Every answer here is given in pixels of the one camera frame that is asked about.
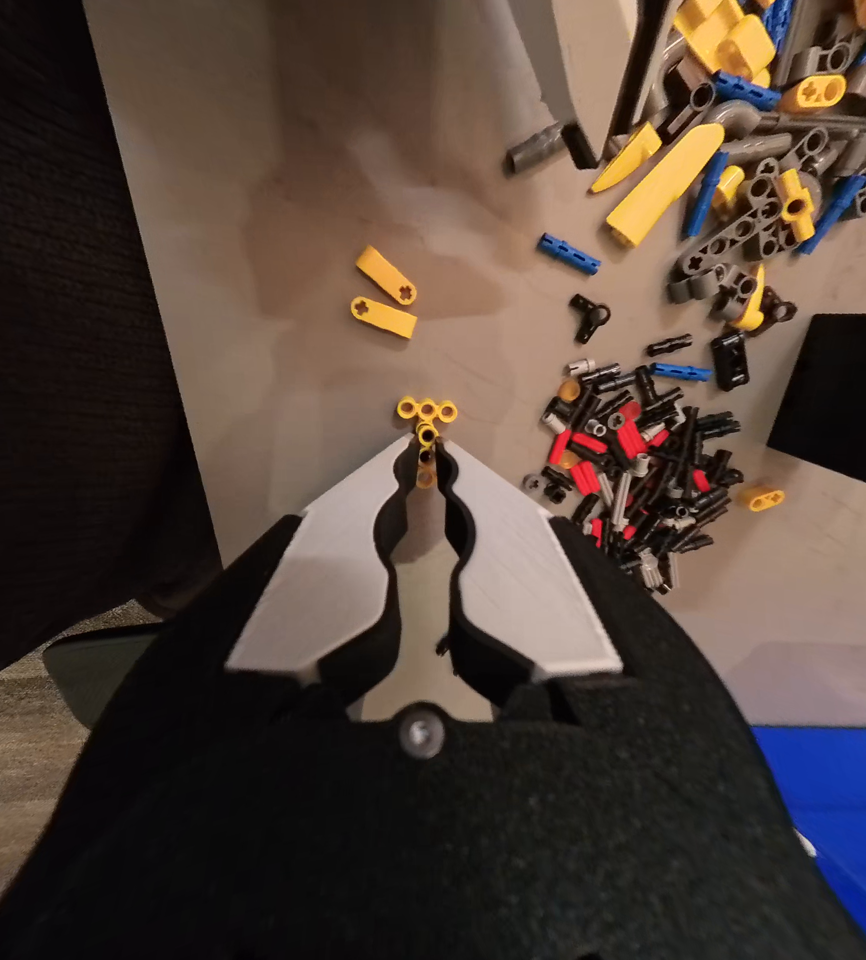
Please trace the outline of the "small black beam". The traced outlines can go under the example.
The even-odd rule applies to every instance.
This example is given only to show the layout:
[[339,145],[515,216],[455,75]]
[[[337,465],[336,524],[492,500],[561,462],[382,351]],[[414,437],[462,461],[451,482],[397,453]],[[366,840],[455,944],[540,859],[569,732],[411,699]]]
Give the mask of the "small black beam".
[[730,392],[750,382],[746,335],[742,330],[727,330],[710,342],[717,386]]

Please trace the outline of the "yellow T-shaped beam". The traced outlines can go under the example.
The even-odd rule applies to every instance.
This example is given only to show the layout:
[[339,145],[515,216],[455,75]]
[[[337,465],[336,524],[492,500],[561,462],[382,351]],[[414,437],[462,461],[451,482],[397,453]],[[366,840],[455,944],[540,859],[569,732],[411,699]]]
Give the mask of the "yellow T-shaped beam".
[[459,416],[459,408],[449,400],[440,402],[429,397],[417,400],[404,395],[396,405],[396,414],[413,427],[418,442],[415,486],[429,490],[437,482],[439,427],[452,424]]

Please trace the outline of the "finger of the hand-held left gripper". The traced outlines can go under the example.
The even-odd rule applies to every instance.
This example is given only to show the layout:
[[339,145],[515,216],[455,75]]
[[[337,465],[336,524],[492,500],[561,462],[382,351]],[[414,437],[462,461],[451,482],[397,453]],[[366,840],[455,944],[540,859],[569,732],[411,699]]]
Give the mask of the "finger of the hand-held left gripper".
[[574,165],[631,132],[659,77],[678,1],[511,1],[542,101]]

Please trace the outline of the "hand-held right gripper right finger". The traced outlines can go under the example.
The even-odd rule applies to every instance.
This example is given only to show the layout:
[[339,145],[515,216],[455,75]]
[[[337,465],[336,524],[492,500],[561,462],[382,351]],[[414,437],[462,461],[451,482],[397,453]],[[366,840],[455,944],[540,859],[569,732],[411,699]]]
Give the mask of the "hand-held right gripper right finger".
[[437,472],[457,555],[446,634],[457,675],[498,709],[522,686],[621,674],[554,516],[452,440],[438,443]]

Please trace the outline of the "black angled connector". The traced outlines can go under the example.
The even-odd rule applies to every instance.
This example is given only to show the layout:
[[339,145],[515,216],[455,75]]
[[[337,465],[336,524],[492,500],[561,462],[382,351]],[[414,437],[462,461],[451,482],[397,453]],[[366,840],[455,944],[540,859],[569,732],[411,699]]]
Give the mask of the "black angled connector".
[[611,319],[611,310],[606,304],[596,303],[582,294],[573,294],[568,303],[578,318],[574,343],[586,345],[594,333]]

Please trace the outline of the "pile of black red pins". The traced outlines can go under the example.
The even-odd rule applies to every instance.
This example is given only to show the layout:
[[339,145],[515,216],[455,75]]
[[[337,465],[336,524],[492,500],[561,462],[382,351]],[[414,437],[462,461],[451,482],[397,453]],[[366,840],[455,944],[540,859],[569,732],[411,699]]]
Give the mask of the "pile of black red pins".
[[709,527],[744,476],[729,449],[707,450],[737,433],[738,419],[685,405],[689,382],[653,377],[652,363],[568,364],[539,419],[549,454],[521,486],[551,506],[576,500],[570,521],[594,548],[664,595],[679,586],[679,558],[713,545]]

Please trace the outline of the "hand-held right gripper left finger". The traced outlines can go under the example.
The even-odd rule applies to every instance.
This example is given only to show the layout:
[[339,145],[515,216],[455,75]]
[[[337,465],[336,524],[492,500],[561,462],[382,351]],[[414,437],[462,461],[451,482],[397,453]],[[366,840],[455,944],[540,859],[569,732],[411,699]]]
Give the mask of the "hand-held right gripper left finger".
[[404,436],[310,503],[226,668],[322,684],[345,706],[388,676],[401,633],[391,553],[414,486]]

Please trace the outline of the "pile of mixed building pieces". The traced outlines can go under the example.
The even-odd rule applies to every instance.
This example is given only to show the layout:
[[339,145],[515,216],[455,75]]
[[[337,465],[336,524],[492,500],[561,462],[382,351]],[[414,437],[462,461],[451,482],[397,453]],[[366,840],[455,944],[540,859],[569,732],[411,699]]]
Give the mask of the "pile of mixed building pieces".
[[767,261],[866,217],[866,2],[682,2],[668,34],[658,104],[590,191],[656,160],[606,229],[633,249],[690,195],[667,297],[743,341],[795,315]]

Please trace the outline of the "yellow thin liftarm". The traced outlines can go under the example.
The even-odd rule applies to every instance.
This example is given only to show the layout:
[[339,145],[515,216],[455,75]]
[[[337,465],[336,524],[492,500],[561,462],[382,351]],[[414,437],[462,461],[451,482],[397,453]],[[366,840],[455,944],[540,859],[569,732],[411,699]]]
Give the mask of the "yellow thin liftarm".
[[397,304],[411,306],[415,302],[414,282],[391,264],[376,247],[366,246],[356,259],[356,267]]
[[374,299],[357,296],[350,304],[352,316],[377,330],[410,340],[414,336],[417,318],[407,311]]

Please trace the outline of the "grey ridged connector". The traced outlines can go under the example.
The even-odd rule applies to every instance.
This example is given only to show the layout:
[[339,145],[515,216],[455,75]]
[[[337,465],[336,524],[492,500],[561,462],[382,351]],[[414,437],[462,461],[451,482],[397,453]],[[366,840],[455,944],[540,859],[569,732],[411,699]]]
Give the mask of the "grey ridged connector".
[[562,123],[553,123],[510,147],[503,159],[504,175],[526,173],[563,152],[566,144],[562,130]]

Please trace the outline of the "blue plastic bin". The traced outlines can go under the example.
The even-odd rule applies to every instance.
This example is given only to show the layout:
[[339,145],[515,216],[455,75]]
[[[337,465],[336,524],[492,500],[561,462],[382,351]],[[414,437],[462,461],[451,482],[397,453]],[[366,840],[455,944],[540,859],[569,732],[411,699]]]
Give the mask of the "blue plastic bin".
[[752,732],[816,865],[866,933],[866,727]]

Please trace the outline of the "dark grey plastic part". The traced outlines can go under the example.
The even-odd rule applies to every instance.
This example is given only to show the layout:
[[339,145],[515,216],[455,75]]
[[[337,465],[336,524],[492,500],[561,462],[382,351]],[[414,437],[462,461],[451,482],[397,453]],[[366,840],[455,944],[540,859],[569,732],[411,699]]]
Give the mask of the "dark grey plastic part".
[[56,640],[44,668],[79,724],[92,730],[117,688],[162,632],[163,623],[103,628]]

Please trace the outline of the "black perforated block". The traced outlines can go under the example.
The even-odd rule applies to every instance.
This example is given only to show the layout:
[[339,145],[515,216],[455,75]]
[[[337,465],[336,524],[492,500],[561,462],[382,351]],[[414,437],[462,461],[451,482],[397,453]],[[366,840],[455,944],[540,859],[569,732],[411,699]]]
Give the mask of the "black perforated block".
[[811,318],[766,445],[866,484],[866,313]]

